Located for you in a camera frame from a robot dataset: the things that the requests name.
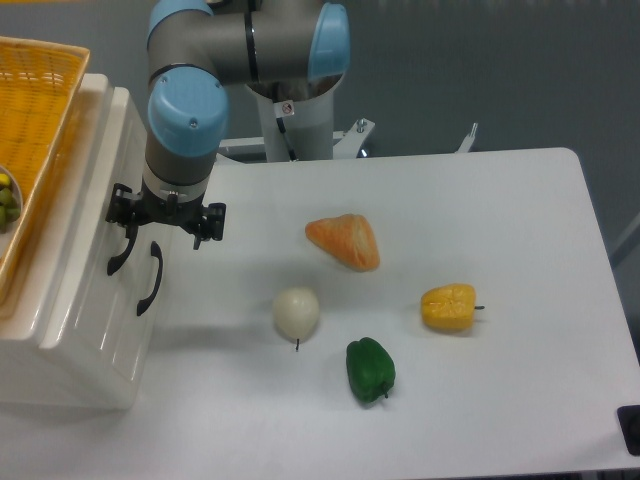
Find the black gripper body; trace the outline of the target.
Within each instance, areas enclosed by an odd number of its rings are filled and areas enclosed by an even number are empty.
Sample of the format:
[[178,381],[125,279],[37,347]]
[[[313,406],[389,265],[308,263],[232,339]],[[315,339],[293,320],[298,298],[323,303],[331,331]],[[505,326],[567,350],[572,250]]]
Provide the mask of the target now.
[[139,225],[159,223],[195,230],[202,216],[203,198],[204,195],[200,195],[185,202],[160,198],[143,183],[140,198],[134,205],[135,220]]

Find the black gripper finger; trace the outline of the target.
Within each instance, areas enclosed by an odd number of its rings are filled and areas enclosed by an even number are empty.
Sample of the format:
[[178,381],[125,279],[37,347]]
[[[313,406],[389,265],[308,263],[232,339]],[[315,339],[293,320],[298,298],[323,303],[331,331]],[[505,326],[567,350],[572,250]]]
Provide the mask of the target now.
[[122,184],[115,183],[108,202],[105,220],[125,229],[125,238],[132,240],[145,219],[144,202],[141,193]]
[[203,242],[221,241],[224,236],[226,205],[211,203],[201,205],[184,224],[184,230],[194,237],[193,249],[198,250]]

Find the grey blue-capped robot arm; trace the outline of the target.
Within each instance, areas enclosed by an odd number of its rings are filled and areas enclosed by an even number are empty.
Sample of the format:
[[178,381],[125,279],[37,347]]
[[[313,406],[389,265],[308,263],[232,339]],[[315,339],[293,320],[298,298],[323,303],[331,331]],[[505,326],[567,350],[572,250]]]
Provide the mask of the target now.
[[141,187],[114,185],[106,220],[133,250],[140,227],[158,223],[223,237],[226,207],[202,203],[228,129],[227,85],[314,83],[344,74],[351,39],[344,6],[326,1],[253,1],[217,15],[207,1],[160,1],[150,15],[148,133]]

